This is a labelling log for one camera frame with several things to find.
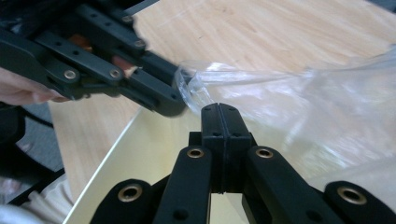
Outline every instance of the plastic bag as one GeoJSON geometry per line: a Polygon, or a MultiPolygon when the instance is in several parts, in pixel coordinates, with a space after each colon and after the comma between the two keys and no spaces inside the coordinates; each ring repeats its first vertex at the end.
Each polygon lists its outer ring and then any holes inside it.
{"type": "Polygon", "coordinates": [[[177,85],[197,115],[213,103],[236,107],[259,145],[281,152],[304,178],[396,154],[394,49],[349,66],[301,74],[184,62],[177,85]]]}

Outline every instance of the wooden surface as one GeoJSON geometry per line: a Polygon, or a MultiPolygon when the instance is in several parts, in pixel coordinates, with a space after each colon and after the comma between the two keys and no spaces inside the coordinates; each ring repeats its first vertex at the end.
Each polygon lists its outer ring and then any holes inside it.
{"type": "MultiPolygon", "coordinates": [[[[396,42],[396,16],[361,0],[161,0],[135,17],[149,48],[173,63],[201,60],[243,70],[345,64],[396,42]]],[[[75,199],[137,108],[103,95],[50,104],[75,199]]]]}

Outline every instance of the clear plastic bag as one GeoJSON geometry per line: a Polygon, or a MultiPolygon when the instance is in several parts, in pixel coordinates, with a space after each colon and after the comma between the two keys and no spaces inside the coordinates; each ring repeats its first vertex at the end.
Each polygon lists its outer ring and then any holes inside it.
{"type": "Polygon", "coordinates": [[[239,71],[183,62],[177,85],[195,114],[235,106],[262,146],[273,147],[304,178],[396,154],[396,51],[301,74],[239,71]]]}

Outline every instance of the metal screw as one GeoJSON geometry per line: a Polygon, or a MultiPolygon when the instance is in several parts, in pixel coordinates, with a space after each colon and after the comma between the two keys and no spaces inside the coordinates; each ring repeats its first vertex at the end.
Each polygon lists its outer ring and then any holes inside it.
{"type": "Polygon", "coordinates": [[[119,77],[120,76],[120,71],[117,70],[117,69],[113,69],[113,70],[110,71],[110,75],[112,77],[119,77]]]}
{"type": "Polygon", "coordinates": [[[187,152],[187,155],[190,157],[190,158],[201,158],[201,157],[203,157],[204,156],[204,152],[201,150],[201,149],[199,149],[199,148],[193,148],[193,149],[190,149],[188,152],[187,152]]]}
{"type": "Polygon", "coordinates": [[[64,76],[65,76],[67,79],[74,79],[74,78],[76,78],[77,74],[76,74],[74,71],[72,71],[72,70],[66,70],[66,71],[64,72],[64,76]]]}
{"type": "Polygon", "coordinates": [[[349,203],[354,203],[357,205],[363,205],[367,203],[366,197],[355,189],[340,187],[337,189],[337,193],[342,199],[349,203]]]}
{"type": "Polygon", "coordinates": [[[138,199],[142,195],[142,193],[143,190],[140,185],[128,185],[119,191],[119,200],[123,203],[130,203],[138,199]]]}
{"type": "Polygon", "coordinates": [[[142,48],[142,47],[146,46],[146,43],[143,40],[136,40],[134,42],[134,46],[137,47],[137,48],[142,48]]]}
{"type": "Polygon", "coordinates": [[[256,155],[258,155],[261,158],[272,158],[274,156],[274,153],[268,149],[265,148],[260,148],[256,150],[256,155]]]}

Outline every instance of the wooden table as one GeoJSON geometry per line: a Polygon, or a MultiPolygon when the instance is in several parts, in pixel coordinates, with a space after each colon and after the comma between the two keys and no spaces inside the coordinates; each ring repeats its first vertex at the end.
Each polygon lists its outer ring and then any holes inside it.
{"type": "MultiPolygon", "coordinates": [[[[162,0],[135,17],[149,47],[173,63],[201,60],[243,70],[345,64],[396,42],[396,16],[361,0],[162,0]]],[[[138,105],[104,95],[49,105],[76,199],[138,105]]]]}

